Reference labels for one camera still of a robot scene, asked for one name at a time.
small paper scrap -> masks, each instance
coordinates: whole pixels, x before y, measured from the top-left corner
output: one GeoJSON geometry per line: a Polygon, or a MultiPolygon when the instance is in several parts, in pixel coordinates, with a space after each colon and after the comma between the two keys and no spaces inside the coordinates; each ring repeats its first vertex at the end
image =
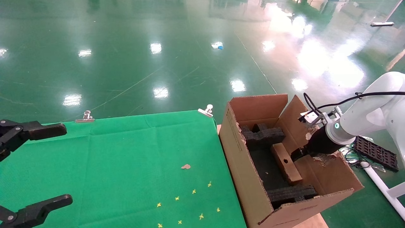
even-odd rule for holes
{"type": "Polygon", "coordinates": [[[191,168],[191,166],[189,165],[189,164],[185,164],[185,165],[183,165],[182,167],[181,167],[182,169],[189,169],[189,168],[191,168]]]}

box flap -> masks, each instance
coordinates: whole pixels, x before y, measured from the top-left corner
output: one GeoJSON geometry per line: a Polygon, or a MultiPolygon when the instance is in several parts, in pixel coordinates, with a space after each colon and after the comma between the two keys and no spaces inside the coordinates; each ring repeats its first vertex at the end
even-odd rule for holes
{"type": "Polygon", "coordinates": [[[303,183],[313,185],[319,194],[350,188],[358,191],[364,188],[347,162],[339,155],[329,155],[322,159],[307,155],[294,164],[303,178],[303,183]]]}
{"type": "Polygon", "coordinates": [[[353,191],[353,189],[348,189],[324,196],[316,196],[313,199],[298,203],[283,204],[271,213],[267,219],[260,224],[260,227],[291,228],[339,203],[350,196],[353,191]]]}
{"type": "Polygon", "coordinates": [[[273,212],[273,207],[254,168],[230,104],[226,106],[220,139],[235,187],[250,227],[273,212]]]}
{"type": "Polygon", "coordinates": [[[281,127],[286,135],[283,145],[288,154],[308,143],[308,140],[305,139],[308,128],[298,120],[300,113],[306,111],[308,109],[299,97],[295,95],[275,124],[275,127],[281,127]]]}
{"type": "Polygon", "coordinates": [[[234,97],[229,102],[236,121],[277,118],[288,102],[287,94],[234,97]]]}

wooden block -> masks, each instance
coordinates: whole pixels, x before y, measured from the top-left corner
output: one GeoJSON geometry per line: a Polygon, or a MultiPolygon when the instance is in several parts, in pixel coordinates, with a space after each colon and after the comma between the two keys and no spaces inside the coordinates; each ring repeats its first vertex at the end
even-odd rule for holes
{"type": "Polygon", "coordinates": [[[291,185],[296,185],[302,181],[300,173],[282,143],[273,144],[271,152],[273,153],[280,170],[291,185]]]}

green epoxy floor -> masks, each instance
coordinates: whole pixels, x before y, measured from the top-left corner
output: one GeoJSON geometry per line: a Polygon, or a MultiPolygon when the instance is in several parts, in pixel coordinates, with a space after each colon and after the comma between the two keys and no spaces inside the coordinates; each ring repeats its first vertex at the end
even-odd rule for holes
{"type": "MultiPolygon", "coordinates": [[[[405,72],[397,0],[0,0],[1,116],[72,121],[204,108],[307,92],[318,105],[405,72]],[[223,50],[214,48],[221,42],[223,50]]],[[[343,105],[343,111],[350,103],[343,105]]],[[[387,132],[370,134],[387,149],[387,132]]],[[[404,227],[361,170],[363,190],[322,213],[330,228],[404,227]]],[[[380,173],[389,187],[405,180],[380,173]]],[[[405,204],[405,197],[400,198],[405,204]]]]}

robotic arm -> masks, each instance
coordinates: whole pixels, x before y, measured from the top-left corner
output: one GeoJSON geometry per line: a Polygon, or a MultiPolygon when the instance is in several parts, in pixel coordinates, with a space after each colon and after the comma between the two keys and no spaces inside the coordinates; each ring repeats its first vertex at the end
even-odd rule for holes
{"type": "MultiPolygon", "coordinates": [[[[405,74],[383,74],[364,91],[364,95],[374,92],[405,93],[405,74]]],[[[296,161],[305,155],[331,154],[351,144],[356,136],[387,129],[401,153],[402,160],[405,161],[405,118],[402,117],[405,113],[405,96],[401,95],[358,96],[359,99],[344,114],[336,109],[336,117],[333,119],[330,119],[331,115],[327,113],[302,113],[300,121],[308,126],[318,123],[324,125],[312,135],[303,148],[292,152],[292,160],[296,161]]]]}

